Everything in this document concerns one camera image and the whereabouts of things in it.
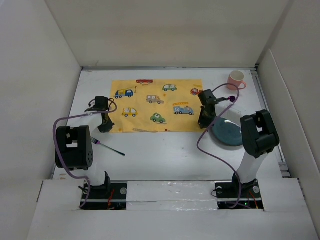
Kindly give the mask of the yellow car-print cloth placemat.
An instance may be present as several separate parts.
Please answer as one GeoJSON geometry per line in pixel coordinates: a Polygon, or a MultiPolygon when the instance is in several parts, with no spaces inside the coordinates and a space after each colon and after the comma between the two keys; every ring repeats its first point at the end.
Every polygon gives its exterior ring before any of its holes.
{"type": "Polygon", "coordinates": [[[114,80],[112,133],[200,132],[201,79],[114,80]]]}

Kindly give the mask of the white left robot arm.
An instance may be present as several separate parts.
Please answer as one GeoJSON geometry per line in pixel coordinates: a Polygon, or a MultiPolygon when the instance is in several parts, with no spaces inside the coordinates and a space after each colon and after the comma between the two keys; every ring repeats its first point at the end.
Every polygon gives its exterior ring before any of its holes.
{"type": "Polygon", "coordinates": [[[105,96],[97,96],[92,102],[94,104],[89,103],[89,108],[85,110],[84,114],[61,117],[54,122],[52,128],[56,166],[63,168],[73,179],[85,180],[88,186],[91,185],[88,176],[76,176],[72,171],[75,169],[87,171],[93,164],[94,154],[90,127],[88,125],[76,128],[71,128],[70,126],[58,127],[58,123],[71,119],[101,115],[101,125],[97,127],[98,131],[100,133],[110,132],[115,124],[110,119],[109,114],[115,112],[118,108],[115,100],[105,96]]]}

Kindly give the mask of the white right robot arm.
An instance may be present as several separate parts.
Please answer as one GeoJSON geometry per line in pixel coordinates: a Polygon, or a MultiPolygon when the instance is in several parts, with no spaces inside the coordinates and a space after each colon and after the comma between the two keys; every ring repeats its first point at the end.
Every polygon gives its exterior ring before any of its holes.
{"type": "MultiPolygon", "coordinates": [[[[210,127],[217,127],[218,120],[232,107],[229,105],[222,113],[216,115],[215,106],[217,104],[224,101],[235,103],[239,98],[238,96],[216,98],[210,89],[201,92],[198,97],[202,104],[198,124],[206,130],[209,130],[210,127]]],[[[265,109],[252,115],[242,116],[240,118],[240,128],[245,153],[238,170],[235,170],[222,158],[201,149],[199,142],[196,144],[198,150],[202,153],[220,160],[232,169],[237,181],[231,184],[231,191],[237,197],[243,197],[249,192],[249,183],[257,179],[257,173],[262,162],[280,143],[272,116],[265,109]]]]}

